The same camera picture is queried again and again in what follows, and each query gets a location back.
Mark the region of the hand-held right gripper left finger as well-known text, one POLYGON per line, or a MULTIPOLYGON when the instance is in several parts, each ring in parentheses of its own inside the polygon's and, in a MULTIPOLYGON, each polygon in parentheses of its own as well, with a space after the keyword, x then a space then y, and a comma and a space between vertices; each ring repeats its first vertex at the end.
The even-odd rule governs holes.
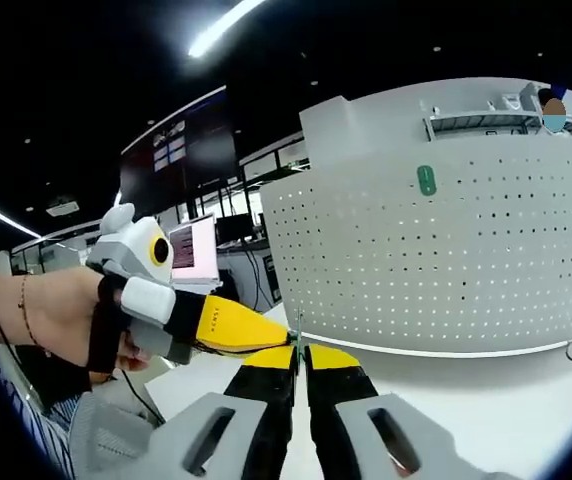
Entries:
POLYGON ((211 396, 197 445, 183 466, 199 479, 221 453, 231 456, 221 479, 277 479, 292 438, 292 408, 298 369, 297 348, 288 345, 258 351, 245 359, 201 353, 149 382, 149 395, 165 421, 190 413, 211 396))

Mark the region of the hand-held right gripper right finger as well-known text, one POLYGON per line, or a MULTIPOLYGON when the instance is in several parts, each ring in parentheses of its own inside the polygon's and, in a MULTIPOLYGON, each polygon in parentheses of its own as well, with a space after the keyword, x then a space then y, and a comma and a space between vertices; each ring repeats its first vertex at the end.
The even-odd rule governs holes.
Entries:
POLYGON ((380 395, 359 361, 305 347, 310 432, 326 479, 510 479, 464 460, 453 435, 391 393, 380 395))

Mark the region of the person's left hand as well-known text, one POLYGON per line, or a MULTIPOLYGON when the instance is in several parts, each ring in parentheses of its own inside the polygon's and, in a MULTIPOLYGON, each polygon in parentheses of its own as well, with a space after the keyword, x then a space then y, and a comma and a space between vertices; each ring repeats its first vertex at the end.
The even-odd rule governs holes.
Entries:
POLYGON ((22 277, 18 310, 24 338, 17 343, 39 347, 97 372, 103 368, 91 361, 92 349, 108 355, 107 371, 144 369, 149 357, 128 334, 109 326, 115 315, 108 313, 102 320, 95 317, 104 285, 105 277, 87 267, 22 277))

